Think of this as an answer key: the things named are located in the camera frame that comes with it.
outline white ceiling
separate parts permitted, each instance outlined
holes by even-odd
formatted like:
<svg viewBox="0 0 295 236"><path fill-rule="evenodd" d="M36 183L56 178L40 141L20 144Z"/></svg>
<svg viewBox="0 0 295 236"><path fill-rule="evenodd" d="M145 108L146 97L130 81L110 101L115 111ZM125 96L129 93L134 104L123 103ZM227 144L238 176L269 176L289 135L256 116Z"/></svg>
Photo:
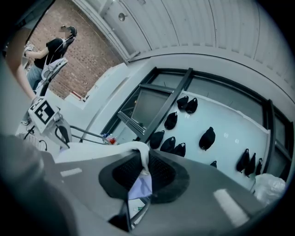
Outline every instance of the white ceiling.
<svg viewBox="0 0 295 236"><path fill-rule="evenodd" d="M113 44L126 61L174 53L216 56L257 71L295 101L293 56L279 29L256 2L73 1L92 16L107 37L115 38ZM123 22L118 18L120 13L126 16ZM109 29L104 31L101 22Z"/></svg>

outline gray surface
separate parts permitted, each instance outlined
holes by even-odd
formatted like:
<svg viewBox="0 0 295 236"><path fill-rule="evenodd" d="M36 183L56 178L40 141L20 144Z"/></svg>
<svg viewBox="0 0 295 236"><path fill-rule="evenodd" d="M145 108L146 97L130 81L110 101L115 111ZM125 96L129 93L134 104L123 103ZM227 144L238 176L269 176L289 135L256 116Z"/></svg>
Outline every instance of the gray surface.
<svg viewBox="0 0 295 236"><path fill-rule="evenodd" d="M113 235L113 236L124 236L129 235L126 232L112 226L107 223L101 215L96 214L92 211L92 208L87 208L73 193L70 191L66 183L62 183L62 176L58 169L55 168L55 163L50 155L43 157L46 179L47 181L56 188L68 201L71 207L72 216L68 215L67 218L70 220L73 229L76 228L79 236L98 236L98 235Z"/></svg>
<svg viewBox="0 0 295 236"><path fill-rule="evenodd" d="M189 96L189 101L196 94L183 92L178 98ZM258 128L253 122L245 119L241 114L212 101L197 96L198 108L195 113L180 112L177 103L168 112L177 111L178 119L175 128L166 130L163 122L157 131L165 130L162 143L172 136L176 138L176 145L186 143L185 158L204 164L217 161L217 168L225 175L237 181L247 189L251 189L254 174L250 178L236 171L236 164L246 148L249 148L250 158L256 153L256 165L259 158L264 158L268 150L268 134ZM205 131L212 126L216 134L215 142L204 151L199 147L199 141Z"/></svg>
<svg viewBox="0 0 295 236"><path fill-rule="evenodd" d="M53 183L61 180L67 188L78 198L89 210L109 220L117 215L121 209L122 200L110 198L98 181L98 175L106 165L123 158L124 155L114 155L99 159L58 163L52 161L45 163L46 176ZM80 168L82 172L67 177L61 177L61 171Z"/></svg>
<svg viewBox="0 0 295 236"><path fill-rule="evenodd" d="M139 236L207 235L233 229L227 216L213 196L218 189L227 189L231 197L249 215L255 215L262 205L246 189L216 168L161 153L186 168L190 175L188 189L174 202L151 205L132 231Z"/></svg>

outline black mesh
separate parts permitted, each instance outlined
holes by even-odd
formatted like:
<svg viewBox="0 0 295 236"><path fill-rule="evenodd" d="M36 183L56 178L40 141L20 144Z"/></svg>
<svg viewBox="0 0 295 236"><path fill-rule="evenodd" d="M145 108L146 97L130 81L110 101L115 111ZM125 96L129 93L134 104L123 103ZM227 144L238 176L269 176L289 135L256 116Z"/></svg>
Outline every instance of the black mesh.
<svg viewBox="0 0 295 236"><path fill-rule="evenodd" d="M99 173L99 182L110 197L127 200L128 192L142 168L140 153L134 152L103 168ZM148 168L152 177L152 204L175 201L189 185L186 169L154 150L149 152Z"/></svg>
<svg viewBox="0 0 295 236"><path fill-rule="evenodd" d="M152 204L173 202L189 186L189 174L186 169L159 152L149 151L148 168L152 176Z"/></svg>
<svg viewBox="0 0 295 236"><path fill-rule="evenodd" d="M141 171L140 152L134 152L104 167L98 179L110 197L128 200L128 192Z"/></svg>
<svg viewBox="0 0 295 236"><path fill-rule="evenodd" d="M151 154L148 169L152 176L153 192L167 186L175 179L176 172L173 167Z"/></svg>
<svg viewBox="0 0 295 236"><path fill-rule="evenodd" d="M142 160L134 157L112 171L113 178L128 191L142 171Z"/></svg>

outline white wall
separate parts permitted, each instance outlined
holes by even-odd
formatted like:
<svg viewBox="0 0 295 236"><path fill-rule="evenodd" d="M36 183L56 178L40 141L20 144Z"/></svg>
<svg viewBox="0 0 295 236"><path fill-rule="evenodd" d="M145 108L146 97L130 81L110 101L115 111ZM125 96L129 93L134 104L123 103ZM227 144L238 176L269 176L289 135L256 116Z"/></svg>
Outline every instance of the white wall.
<svg viewBox="0 0 295 236"><path fill-rule="evenodd" d="M155 66L158 68L178 69L188 69L191 67L194 70L231 79L259 93L266 99L271 99L273 104L289 120L295 121L295 104L268 78L239 63L212 56L194 54L157 56L130 63L128 66L123 64L121 69L110 73L109 78L99 88L95 89L95 94L92 98L89 97L89 101L83 109L65 101L61 112L71 125L100 134L132 90ZM113 93L126 77L125 82Z"/></svg>
<svg viewBox="0 0 295 236"><path fill-rule="evenodd" d="M88 93L84 106L79 101L73 103L75 100L66 98L60 112L70 125L100 134L118 107L151 69L148 60L128 66L122 63L102 75ZM82 135L76 130L73 134Z"/></svg>
<svg viewBox="0 0 295 236"><path fill-rule="evenodd" d="M295 102L293 55L280 30L255 1L106 2L108 9L97 14L125 50L139 52L128 61L177 53L219 57L260 73ZM124 22L119 21L119 12L127 15Z"/></svg>
<svg viewBox="0 0 295 236"><path fill-rule="evenodd" d="M72 0L82 12L97 26L97 28L105 35L109 42L117 49L120 56L123 60L128 61L130 58L134 57L137 52L134 54L129 54L126 49L126 46L123 45L121 39L118 38L112 28L105 20L101 17L103 12L105 13L109 6L113 3L113 0L100 0L101 6L99 10L97 7L93 7L93 3L90 0Z"/></svg>
<svg viewBox="0 0 295 236"><path fill-rule="evenodd" d="M158 68L193 68L197 71L208 72L223 76L238 82L273 104L290 120L295 121L295 103L290 97L267 77L233 61L206 55L174 54L151 58L151 63Z"/></svg>

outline black metal frame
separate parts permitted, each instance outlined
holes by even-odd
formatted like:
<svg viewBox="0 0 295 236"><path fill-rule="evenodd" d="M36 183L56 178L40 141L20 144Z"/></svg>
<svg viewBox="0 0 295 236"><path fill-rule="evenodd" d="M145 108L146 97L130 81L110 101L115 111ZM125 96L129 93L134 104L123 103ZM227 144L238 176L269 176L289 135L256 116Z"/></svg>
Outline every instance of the black metal frame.
<svg viewBox="0 0 295 236"><path fill-rule="evenodd" d="M173 75L181 75L183 76L177 88L169 88L159 85L151 84L152 81L159 75L159 74L173 74ZM165 116L167 115L170 108L173 106L174 102L176 101L177 97L180 95L182 90L187 90L191 81L193 79L201 79L210 81L212 83L216 83L220 86L227 87L232 89L252 100L262 106L263 110L263 126L271 131L270 136L270 145L268 150L268 155L265 160L263 172L267 172L267 168L271 158L274 155L275 149L279 149L280 152L286 157L286 160L291 161L294 149L294 129L293 129L293 122L290 122L280 111L276 108L271 100L267 100L262 97L260 94L254 92L253 90L234 82L230 79L213 75L206 72L201 71L194 71L192 68L185 69L158 69L154 67L141 81L141 83L134 88L132 93L128 96L128 98L124 101L124 103L120 106L120 108L116 111L113 115L112 119L108 122L108 124L103 129L102 133L112 133L120 121L123 121L137 136L137 140L147 143L150 136L154 133L154 131L158 128L160 123L163 121ZM152 91L160 91L166 92L169 95L167 101L164 103L161 110L155 116L151 124L145 130L142 128L137 122L129 118L123 112L121 112L122 107L125 105L126 101L130 99L134 92L138 88L145 88ZM286 143L281 144L278 140L276 140L276 124L275 124L275 116L279 118L283 124L285 124L285 135L286 135Z"/></svg>
<svg viewBox="0 0 295 236"><path fill-rule="evenodd" d="M85 141L94 142L94 143L98 143L98 144L106 144L106 145L110 145L110 144L111 144L106 138L104 138L104 137L101 136L101 135L97 135L97 134L94 134L94 133L88 132L88 131L86 131L86 130L82 130L82 129L80 129L80 128L76 127L76 126L73 126L73 125L70 125L70 128L71 128L71 129L78 130L78 131L80 131L80 132L83 132L83 135L84 135L84 134L88 134L88 135L91 135L91 136L94 136L94 137L101 138L105 143L96 142L96 141L93 141L93 140L90 140L90 139L86 139L86 138L83 138L83 137L79 137L79 136L77 136L77 135L73 135L73 134L72 134L73 137L75 137L75 138L79 138L79 139L80 139L80 142L83 142L83 140L85 140Z"/></svg>

